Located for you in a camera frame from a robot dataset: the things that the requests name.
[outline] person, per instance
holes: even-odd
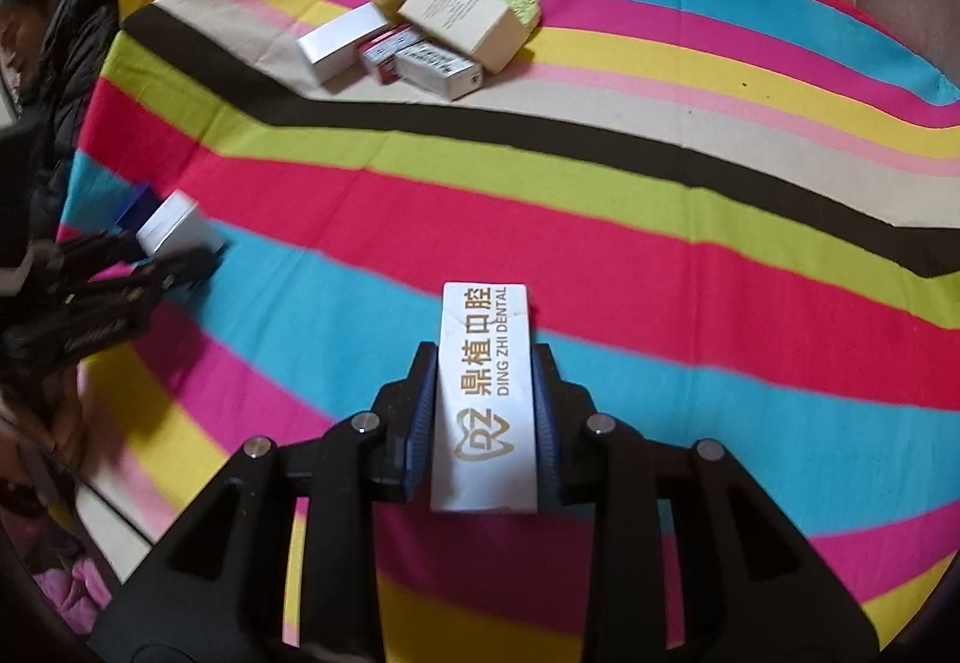
[[[19,78],[21,106],[16,123],[0,131],[0,268],[18,267],[31,241],[56,236],[80,128],[118,29],[116,0],[0,0],[0,54]],[[11,327],[3,323],[14,318],[10,312],[0,303],[0,332]],[[0,423],[0,495],[7,508],[31,496],[22,431],[67,462],[79,461],[76,380],[76,368],[64,373],[49,428],[5,396],[7,415],[20,428]]]

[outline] red and white box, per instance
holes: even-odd
[[[415,46],[424,39],[424,33],[412,24],[402,24],[377,38],[357,46],[364,69],[380,81],[392,84],[400,79],[397,73],[397,52],[407,46]]]

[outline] hand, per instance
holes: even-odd
[[[0,422],[0,481],[12,481],[15,484],[32,484],[32,480],[20,459],[19,447],[29,444],[30,438],[20,431],[26,431],[32,439],[40,442],[45,449],[56,452],[61,460],[69,465],[79,465],[83,458],[85,444],[85,412],[80,395],[77,392],[77,368],[70,367],[62,372],[61,400],[54,413],[53,425],[49,430],[43,426],[35,414],[14,402],[6,402],[6,408],[19,430],[15,431],[6,423]]]

